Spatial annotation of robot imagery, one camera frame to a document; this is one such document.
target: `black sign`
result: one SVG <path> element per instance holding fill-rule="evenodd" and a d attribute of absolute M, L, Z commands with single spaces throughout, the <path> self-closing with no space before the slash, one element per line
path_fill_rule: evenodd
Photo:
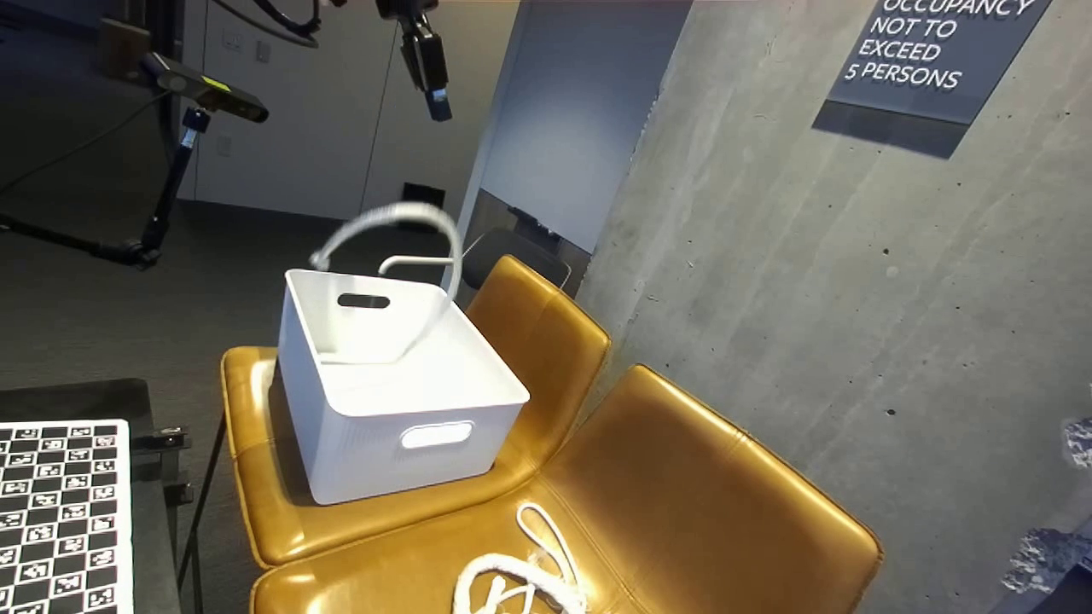
<path fill-rule="evenodd" d="M 816 129 L 948 156 L 1050 0 L 877 0 Z"/>

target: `grey wall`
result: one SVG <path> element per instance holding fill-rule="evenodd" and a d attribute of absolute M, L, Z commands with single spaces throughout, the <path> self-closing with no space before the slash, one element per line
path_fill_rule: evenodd
<path fill-rule="evenodd" d="M 68 29 L 98 29 L 101 18 L 120 18 L 123 0 L 5 0 L 16 10 L 30 10 L 37 18 L 63 20 Z"/>
<path fill-rule="evenodd" d="M 311 15 L 306 0 L 278 6 Z M 449 123 L 428 117 L 399 56 L 399 26 L 373 0 L 323 6 L 317 49 L 282 46 L 215 5 L 183 5 L 183 63 L 257 93 L 270 123 L 221 117 L 195 150 L 183 198 L 352 218 L 389 204 L 404 180 L 448 193 L 459 215 L 519 0 L 444 0 Z"/>
<path fill-rule="evenodd" d="M 694 5 L 581 301 L 610 371 L 663 369 L 882 535 L 865 612 L 986 612 L 1082 486 L 1092 5 L 1056 0 L 951 161 L 809 129 L 871 6 Z"/>
<path fill-rule="evenodd" d="M 595 248 L 686 10 L 691 0 L 522 0 L 482 188 Z"/>

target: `microphone stand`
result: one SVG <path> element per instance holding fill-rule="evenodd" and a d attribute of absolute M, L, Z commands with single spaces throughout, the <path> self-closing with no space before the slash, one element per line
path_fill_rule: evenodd
<path fill-rule="evenodd" d="M 163 237 L 167 237 L 167 227 L 170 227 L 170 209 L 179 201 L 179 188 L 182 188 L 182 177 L 183 177 L 183 167 L 190 164 L 190 154 L 198 148 L 198 137 L 208 129 L 213 117 L 205 110 L 183 110 L 183 135 L 170 154 L 170 172 L 167 172 L 167 180 L 163 180 L 163 193 L 162 193 L 162 201 L 156 209 L 149 213 L 149 218 L 143 223 L 143 234 L 139 234 L 139 242 L 137 245 L 101 245 L 101 242 L 92 242 L 92 238 L 77 238 L 77 237 L 68 237 L 68 234 L 55 234 L 55 230 L 43 230 L 43 227 L 30 227 L 30 223 L 19 223 L 19 218 L 9 218 L 9 215 L 0 215 L 0 234 L 16 234 L 16 237 L 30 237 L 30 238 L 40 238 L 40 242 L 51 242 L 51 245 L 64 245 L 64 248 L 77 248 L 77 254 L 90 254 L 95 259 L 108 259 L 108 264 L 123 264 L 123 265 L 156 265 L 162 259 L 162 245 L 163 245 Z"/>

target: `cable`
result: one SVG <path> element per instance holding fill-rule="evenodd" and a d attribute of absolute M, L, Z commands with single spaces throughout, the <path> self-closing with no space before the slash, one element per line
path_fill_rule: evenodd
<path fill-rule="evenodd" d="M 73 161 L 73 156 L 77 156 L 77 154 L 87 154 L 87 150 L 92 150 L 92 148 L 107 144 L 108 137 L 117 137 L 120 129 L 126 129 L 131 123 L 137 123 L 147 110 L 155 110 L 162 98 L 167 98 L 167 97 L 155 97 L 155 98 L 147 98 L 143 105 L 137 105 L 131 117 L 123 117 L 123 121 L 120 121 L 120 123 L 112 123 L 108 129 L 95 135 L 92 139 L 87 139 L 87 144 L 77 144 L 77 148 L 73 148 L 73 150 L 58 154 L 55 161 L 43 161 L 43 164 L 37 164 L 37 167 L 30 167 L 30 172 L 25 172 L 25 175 L 16 175 L 16 177 L 5 180 L 5 186 L 0 186 L 0 198 L 5 198 L 5 194 L 9 194 L 13 188 L 29 186 L 30 177 L 37 177 L 37 175 L 43 175 L 43 172 L 55 172 L 55 167 L 63 167 L 64 161 Z"/>
<path fill-rule="evenodd" d="M 296 49 L 317 49 L 314 37 L 295 37 L 295 36 L 274 30 L 274 29 L 266 29 L 262 20 L 244 15 L 240 6 L 232 6 L 232 5 L 224 5 L 224 0 L 215 0 L 215 6 L 221 6 L 221 10 L 232 15 L 237 20 L 257 29 L 257 30 L 262 30 L 262 36 L 270 36 L 270 37 L 279 37 L 279 43 L 296 46 Z"/>
<path fill-rule="evenodd" d="M 548 538 L 544 538 L 530 518 L 540 515 L 545 525 Z M 522 599 L 522 614 L 532 612 L 537 595 L 545 595 L 564 614 L 588 614 L 588 595 L 577 572 L 575 550 L 567 535 L 555 529 L 548 513 L 537 501 L 522 501 L 514 510 L 514 524 L 527 538 L 532 538 L 540 550 L 530 559 L 503 555 L 503 553 L 485 553 L 472 559 L 455 587 L 455 614 L 499 614 L 504 600 Z M 495 572 L 487 584 L 487 599 L 482 607 L 472 607 L 472 587 L 482 572 Z"/>
<path fill-rule="evenodd" d="M 311 20 L 290 20 L 287 15 L 279 15 L 279 6 L 274 6 L 274 0 L 254 0 L 270 20 L 278 20 L 282 30 L 296 36 L 296 37 L 311 37 L 321 20 L 317 20 L 317 0 L 311 0 Z"/>

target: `yellow chair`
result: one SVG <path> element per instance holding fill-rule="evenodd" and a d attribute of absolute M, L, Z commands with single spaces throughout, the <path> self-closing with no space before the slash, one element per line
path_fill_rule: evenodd
<path fill-rule="evenodd" d="M 224 442 L 254 559 L 279 566 L 373 532 L 495 500 L 530 477 L 569 435 L 603 367 L 609 335 L 554 284 L 503 259 L 469 318 L 530 391 L 495 467 L 482 477 L 314 507 L 287 417 L 274 349 L 232 349 L 221 358 Z"/>
<path fill-rule="evenodd" d="M 588 612 L 843 614 L 882 546 L 837 501 L 649 369 L 630 369 L 545 467 L 503 500 L 383 532 L 254 587 L 254 614 L 444 614 L 463 562 L 527 559 L 514 510 L 569 544 Z"/>

